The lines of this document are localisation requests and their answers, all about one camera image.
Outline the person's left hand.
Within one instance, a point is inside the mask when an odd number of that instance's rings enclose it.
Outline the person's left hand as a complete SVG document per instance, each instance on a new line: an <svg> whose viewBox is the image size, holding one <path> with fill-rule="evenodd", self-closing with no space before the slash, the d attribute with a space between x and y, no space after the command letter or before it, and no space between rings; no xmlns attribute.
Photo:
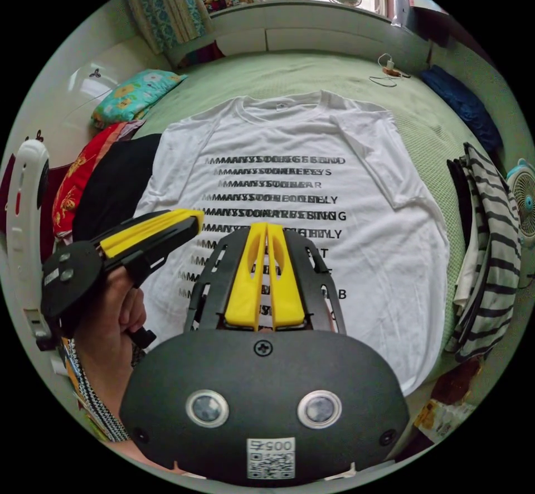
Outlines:
<svg viewBox="0 0 535 494"><path fill-rule="evenodd" d="M114 270L75 332L79 356L99 365L130 364L133 346L127 332L140 330L146 319L143 291L133 286L125 268Z"/></svg>

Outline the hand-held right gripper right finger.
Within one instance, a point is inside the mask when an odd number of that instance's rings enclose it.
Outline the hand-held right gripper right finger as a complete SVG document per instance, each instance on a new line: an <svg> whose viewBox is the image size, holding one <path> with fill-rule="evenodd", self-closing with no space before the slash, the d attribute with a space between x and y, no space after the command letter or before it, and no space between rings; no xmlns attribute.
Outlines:
<svg viewBox="0 0 535 494"><path fill-rule="evenodd" d="M267 247L273 330L301 326L305 313L282 226L267 226Z"/></svg>

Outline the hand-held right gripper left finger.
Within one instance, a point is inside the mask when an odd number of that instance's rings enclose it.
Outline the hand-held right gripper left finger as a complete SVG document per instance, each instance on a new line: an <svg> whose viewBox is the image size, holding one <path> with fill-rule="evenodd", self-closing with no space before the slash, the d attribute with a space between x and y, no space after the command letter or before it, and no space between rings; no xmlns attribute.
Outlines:
<svg viewBox="0 0 535 494"><path fill-rule="evenodd" d="M225 321L232 327L257 331L267 223L252 224L241 231L246 236L225 310Z"/></svg>

